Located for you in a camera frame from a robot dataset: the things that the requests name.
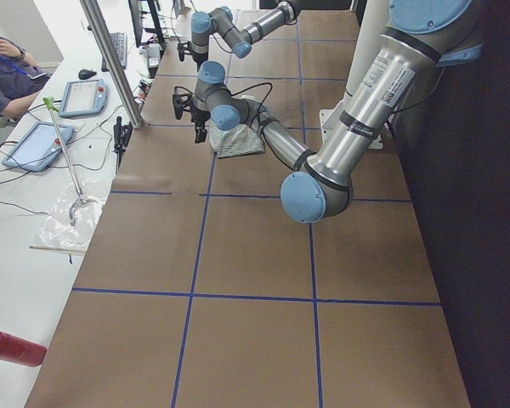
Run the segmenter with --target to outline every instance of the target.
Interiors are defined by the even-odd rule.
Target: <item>wristwatch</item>
[[[19,50],[20,52],[20,55],[17,56],[17,57],[11,57],[12,60],[15,60],[15,61],[22,61],[25,59],[25,55],[26,55],[26,52],[24,49],[21,49],[19,47],[17,47],[17,49]]]

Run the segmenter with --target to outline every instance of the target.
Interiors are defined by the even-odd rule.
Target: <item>computer mouse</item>
[[[92,70],[80,70],[79,73],[77,74],[77,77],[79,79],[89,79],[90,77],[94,77],[96,75],[96,71],[92,71]]]

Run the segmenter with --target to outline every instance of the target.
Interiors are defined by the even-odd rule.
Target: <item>red can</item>
[[[43,363],[47,348],[0,331],[0,360],[36,367]]]

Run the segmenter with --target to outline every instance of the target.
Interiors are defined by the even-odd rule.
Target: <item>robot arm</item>
[[[416,74],[442,60],[444,65],[454,60],[462,63],[479,53],[479,44],[472,42],[479,3],[391,0],[390,21],[381,34],[382,48],[353,98],[344,102],[339,120],[317,153],[298,143],[277,119],[259,109],[260,104],[232,98],[223,84],[224,68],[216,62],[201,66],[191,105],[211,116],[221,130],[245,123],[265,138],[294,171],[281,186],[282,204],[290,217],[314,223],[337,215],[353,196],[351,172]]]
[[[263,17],[239,30],[232,22],[232,13],[228,7],[220,7],[211,13],[196,12],[191,19],[191,41],[178,44],[179,59],[186,54],[192,55],[197,67],[208,60],[209,38],[219,34],[229,45],[233,54],[244,58],[252,50],[252,45],[272,31],[296,21],[301,12],[299,0],[286,0]]]

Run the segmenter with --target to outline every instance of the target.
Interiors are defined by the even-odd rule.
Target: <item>folded cloth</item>
[[[224,132],[211,122],[208,134],[218,158],[264,153],[263,141],[246,125]]]

